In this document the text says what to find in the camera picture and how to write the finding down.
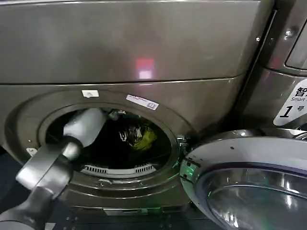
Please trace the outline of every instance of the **stainless steel door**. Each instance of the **stainless steel door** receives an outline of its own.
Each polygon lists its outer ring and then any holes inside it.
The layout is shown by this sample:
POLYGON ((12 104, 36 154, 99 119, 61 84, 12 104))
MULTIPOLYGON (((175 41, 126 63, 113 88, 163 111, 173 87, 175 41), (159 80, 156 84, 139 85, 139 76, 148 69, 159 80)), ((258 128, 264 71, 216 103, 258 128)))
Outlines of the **stainless steel door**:
POLYGON ((290 129, 219 135, 186 156, 180 168, 183 187, 225 229, 305 229, 307 142, 302 136, 290 129))

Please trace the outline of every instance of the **barcode label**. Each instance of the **barcode label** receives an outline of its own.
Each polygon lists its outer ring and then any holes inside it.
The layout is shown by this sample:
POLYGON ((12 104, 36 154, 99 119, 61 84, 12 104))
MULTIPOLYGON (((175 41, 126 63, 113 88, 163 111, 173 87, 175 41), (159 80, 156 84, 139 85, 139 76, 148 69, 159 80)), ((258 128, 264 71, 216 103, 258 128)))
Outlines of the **barcode label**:
POLYGON ((159 106, 159 104, 156 103, 156 102, 152 102, 152 101, 149 101, 147 99, 137 97, 137 96, 133 96, 133 95, 130 95, 130 94, 127 95, 126 99, 128 101, 131 101, 133 103, 139 104, 141 106, 144 106, 144 107, 152 109, 152 110, 156 110, 159 106))

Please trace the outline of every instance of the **gray robot arm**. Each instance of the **gray robot arm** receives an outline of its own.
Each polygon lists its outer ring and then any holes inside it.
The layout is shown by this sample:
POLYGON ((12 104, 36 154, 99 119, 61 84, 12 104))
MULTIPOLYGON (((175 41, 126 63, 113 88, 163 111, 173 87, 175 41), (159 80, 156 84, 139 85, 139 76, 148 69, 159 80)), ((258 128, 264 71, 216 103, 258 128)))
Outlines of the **gray robot arm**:
POLYGON ((0 230, 45 229, 51 202, 72 178, 70 161, 92 144, 106 120, 107 115, 98 108, 85 110, 66 124, 61 144, 45 145, 37 151, 16 176, 31 194, 22 204, 0 215, 0 230))

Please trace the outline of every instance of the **number 1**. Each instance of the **number 1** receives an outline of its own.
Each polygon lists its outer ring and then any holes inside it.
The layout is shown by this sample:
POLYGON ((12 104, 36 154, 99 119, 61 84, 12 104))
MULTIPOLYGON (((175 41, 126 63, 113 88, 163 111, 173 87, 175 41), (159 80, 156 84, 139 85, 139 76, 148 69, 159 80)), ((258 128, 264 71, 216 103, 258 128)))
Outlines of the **number 1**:
POLYGON ((279 117, 289 117, 288 114, 290 112, 290 110, 292 109, 292 105, 287 107, 287 112, 283 115, 283 116, 279 116, 279 117))

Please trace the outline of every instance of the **sticker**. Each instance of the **sticker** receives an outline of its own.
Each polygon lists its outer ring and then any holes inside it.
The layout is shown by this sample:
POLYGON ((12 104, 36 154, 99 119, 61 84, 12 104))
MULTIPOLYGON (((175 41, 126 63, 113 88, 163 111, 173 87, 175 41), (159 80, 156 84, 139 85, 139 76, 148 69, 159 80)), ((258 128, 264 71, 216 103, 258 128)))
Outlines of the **sticker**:
POLYGON ((141 106, 144 106, 144 107, 152 109, 152 110, 156 110, 159 106, 159 104, 156 103, 156 102, 152 102, 152 101, 149 101, 147 99, 137 97, 137 96, 132 96, 130 94, 127 95, 126 99, 128 101, 134 102, 136 104, 139 104, 141 106))
POLYGON ((83 97, 99 97, 98 90, 82 90, 83 97))
POLYGON ((307 114, 307 79, 295 86, 273 123, 276 126, 283 126, 304 114, 307 114))

